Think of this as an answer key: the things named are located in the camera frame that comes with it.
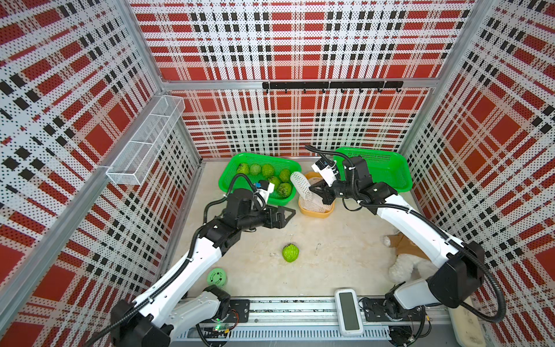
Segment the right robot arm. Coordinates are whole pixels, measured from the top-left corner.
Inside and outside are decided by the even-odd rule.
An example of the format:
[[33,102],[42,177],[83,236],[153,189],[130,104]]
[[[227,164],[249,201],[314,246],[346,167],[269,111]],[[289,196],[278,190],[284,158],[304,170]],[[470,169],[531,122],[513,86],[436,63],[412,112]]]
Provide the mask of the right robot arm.
[[[313,169],[323,181],[310,191],[329,205],[339,198],[353,199],[361,208],[387,221],[413,242],[437,268],[433,276],[394,286],[384,296],[384,311],[391,321],[399,321],[417,307],[443,305],[463,307],[490,323],[503,321],[507,313],[502,288],[484,261],[485,251],[474,241],[464,242],[434,225],[414,210],[396,189],[378,182],[361,156],[305,147],[320,159]],[[486,315],[466,303],[466,299],[488,282],[497,300],[497,311]]]

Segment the green custard apple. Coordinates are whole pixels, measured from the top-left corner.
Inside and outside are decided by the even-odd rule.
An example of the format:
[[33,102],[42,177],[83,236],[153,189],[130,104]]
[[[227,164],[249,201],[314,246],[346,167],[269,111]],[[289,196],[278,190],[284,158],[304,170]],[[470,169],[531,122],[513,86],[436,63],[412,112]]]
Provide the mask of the green custard apple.
[[287,263],[295,262],[300,255],[300,249],[295,244],[288,244],[282,249],[282,257]]
[[277,194],[281,199],[289,198],[292,194],[293,186],[290,182],[283,182],[277,187]]

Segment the white foam net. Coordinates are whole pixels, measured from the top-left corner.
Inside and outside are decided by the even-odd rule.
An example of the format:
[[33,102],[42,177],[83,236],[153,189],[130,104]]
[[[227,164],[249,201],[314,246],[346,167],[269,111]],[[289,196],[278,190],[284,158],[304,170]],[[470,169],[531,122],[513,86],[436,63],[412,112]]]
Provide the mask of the white foam net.
[[291,182],[299,193],[299,197],[303,197],[306,201],[311,201],[313,199],[312,195],[315,194],[309,191],[311,185],[302,173],[293,172],[291,175]]

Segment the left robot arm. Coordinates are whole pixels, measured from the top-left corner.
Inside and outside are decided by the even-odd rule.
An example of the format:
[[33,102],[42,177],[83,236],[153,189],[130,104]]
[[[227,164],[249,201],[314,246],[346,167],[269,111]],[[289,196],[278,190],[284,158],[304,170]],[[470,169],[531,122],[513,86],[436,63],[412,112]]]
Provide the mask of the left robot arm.
[[107,335],[114,346],[170,346],[173,338],[205,320],[225,319],[230,296],[215,285],[184,305],[179,302],[242,233],[259,227],[282,229],[296,215],[294,209],[267,202],[274,188],[270,182],[254,184],[242,173],[234,179],[244,179],[248,187],[229,187],[223,198],[209,202],[206,213],[224,204],[222,214],[203,220],[193,233],[188,253],[155,284],[132,302],[118,302],[111,310],[110,325],[89,338],[86,346],[94,346]]

